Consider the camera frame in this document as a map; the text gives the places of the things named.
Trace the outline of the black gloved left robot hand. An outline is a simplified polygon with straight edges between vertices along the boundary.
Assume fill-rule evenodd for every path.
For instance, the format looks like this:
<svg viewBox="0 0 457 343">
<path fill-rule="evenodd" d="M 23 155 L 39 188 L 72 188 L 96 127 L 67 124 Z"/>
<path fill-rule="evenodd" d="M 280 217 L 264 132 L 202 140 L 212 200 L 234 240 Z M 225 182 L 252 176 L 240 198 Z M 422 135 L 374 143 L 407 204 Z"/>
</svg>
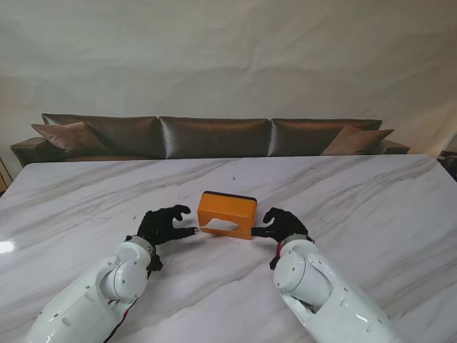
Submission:
<svg viewBox="0 0 457 343">
<path fill-rule="evenodd" d="M 174 227 L 174 220 L 180 222 L 183 220 L 184 214 L 190 213 L 191 210 L 181 204 L 156 211 L 147 211 L 136 235 L 153 246 L 193 236 L 199 231 L 197 227 Z"/>
</svg>

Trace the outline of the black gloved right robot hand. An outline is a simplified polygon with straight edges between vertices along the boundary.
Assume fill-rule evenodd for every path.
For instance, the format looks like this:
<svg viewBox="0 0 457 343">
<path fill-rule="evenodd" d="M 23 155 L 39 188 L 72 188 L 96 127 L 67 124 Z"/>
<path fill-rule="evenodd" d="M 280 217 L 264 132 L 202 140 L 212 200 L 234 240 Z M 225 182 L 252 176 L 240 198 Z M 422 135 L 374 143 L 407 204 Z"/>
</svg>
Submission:
<svg viewBox="0 0 457 343">
<path fill-rule="evenodd" d="M 251 229 L 253 237 L 272 238 L 278 243 L 294 234 L 302 234 L 309 238 L 308 230 L 299 218 L 283 209 L 269 209 L 263 217 L 263 223 L 266 224 L 265 227 Z"/>
</svg>

